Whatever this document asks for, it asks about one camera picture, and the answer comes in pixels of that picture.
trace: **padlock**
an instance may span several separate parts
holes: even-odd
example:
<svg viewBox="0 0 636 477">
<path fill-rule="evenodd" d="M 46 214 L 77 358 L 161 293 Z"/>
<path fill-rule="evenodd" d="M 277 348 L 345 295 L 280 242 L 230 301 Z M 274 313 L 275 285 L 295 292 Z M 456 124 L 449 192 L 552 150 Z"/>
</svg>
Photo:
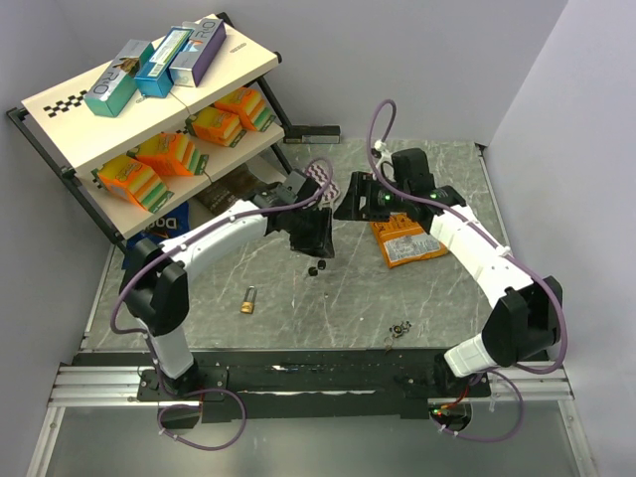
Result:
<svg viewBox="0 0 636 477">
<path fill-rule="evenodd" d="M 249 286 L 245 292 L 245 298 L 240 306 L 240 312 L 251 315 L 254 312 L 254 301 L 256 300 L 256 287 Z"/>
</svg>

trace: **black bracket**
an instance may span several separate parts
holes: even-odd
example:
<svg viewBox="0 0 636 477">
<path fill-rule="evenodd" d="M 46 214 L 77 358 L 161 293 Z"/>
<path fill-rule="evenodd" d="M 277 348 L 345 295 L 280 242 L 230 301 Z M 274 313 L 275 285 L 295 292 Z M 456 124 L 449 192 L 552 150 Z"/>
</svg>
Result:
<svg viewBox="0 0 636 477">
<path fill-rule="evenodd" d="M 468 383 L 468 378 L 439 380 L 436 358 L 444 351 L 404 348 L 390 353 L 297 350 L 194 354 L 201 388 L 224 388 L 238 393 L 250 419 L 361 415 L 427 419 L 429 398 L 457 398 Z M 469 396 L 489 395 L 490 385 L 484 377 L 471 387 Z M 146 402 L 175 400 L 161 392 L 154 370 L 142 374 L 137 398 Z M 233 399 L 219 393 L 204 397 L 202 422 L 237 418 L 239 408 Z"/>
</svg>

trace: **table surface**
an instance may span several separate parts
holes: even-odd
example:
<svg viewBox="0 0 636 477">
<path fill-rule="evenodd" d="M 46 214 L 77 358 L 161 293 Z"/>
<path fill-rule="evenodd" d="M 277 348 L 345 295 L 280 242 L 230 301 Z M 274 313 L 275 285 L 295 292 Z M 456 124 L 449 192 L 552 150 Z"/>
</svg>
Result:
<svg viewBox="0 0 636 477">
<path fill-rule="evenodd" d="M 504 233 L 478 149 L 470 142 L 389 141 L 395 151 L 421 147 L 438 185 L 450 184 L 464 196 L 484 227 L 499 241 Z M 362 140 L 340 145 L 285 145 L 294 165 L 329 157 L 346 192 L 354 170 L 369 170 Z M 474 336 L 490 314 L 476 282 L 452 255 L 389 269 L 369 224 L 335 222 L 336 257 L 310 277 L 316 259 L 291 252 L 287 234 L 252 241 L 211 266 L 190 290 L 184 323 L 192 348 L 381 348 L 390 327 L 410 321 L 394 347 L 449 347 Z M 113 335 L 108 326 L 122 278 L 116 250 L 84 348 L 145 349 L 137 335 Z M 239 312 L 249 286 L 258 289 L 254 313 Z M 134 326 L 127 310 L 121 327 Z"/>
</svg>

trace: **purple box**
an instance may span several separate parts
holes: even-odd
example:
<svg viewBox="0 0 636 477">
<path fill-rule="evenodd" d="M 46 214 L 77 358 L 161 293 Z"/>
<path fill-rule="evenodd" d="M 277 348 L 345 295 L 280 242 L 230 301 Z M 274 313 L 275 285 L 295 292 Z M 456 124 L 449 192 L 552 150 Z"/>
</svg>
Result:
<svg viewBox="0 0 636 477">
<path fill-rule="evenodd" d="M 226 39 L 226 25 L 219 18 L 201 23 L 183 22 L 193 32 L 188 43 L 170 65 L 170 77 L 177 86 L 198 86 L 210 63 Z"/>
</svg>

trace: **orange chip bag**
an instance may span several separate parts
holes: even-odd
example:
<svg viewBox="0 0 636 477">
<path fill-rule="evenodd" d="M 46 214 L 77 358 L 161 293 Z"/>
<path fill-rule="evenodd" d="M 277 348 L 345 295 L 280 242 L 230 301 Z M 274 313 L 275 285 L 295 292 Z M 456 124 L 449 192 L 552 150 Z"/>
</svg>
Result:
<svg viewBox="0 0 636 477">
<path fill-rule="evenodd" d="M 371 222 L 370 226 L 389 268 L 448 253 L 443 243 L 427 234 L 406 214 L 395 214 L 388 222 Z"/>
</svg>

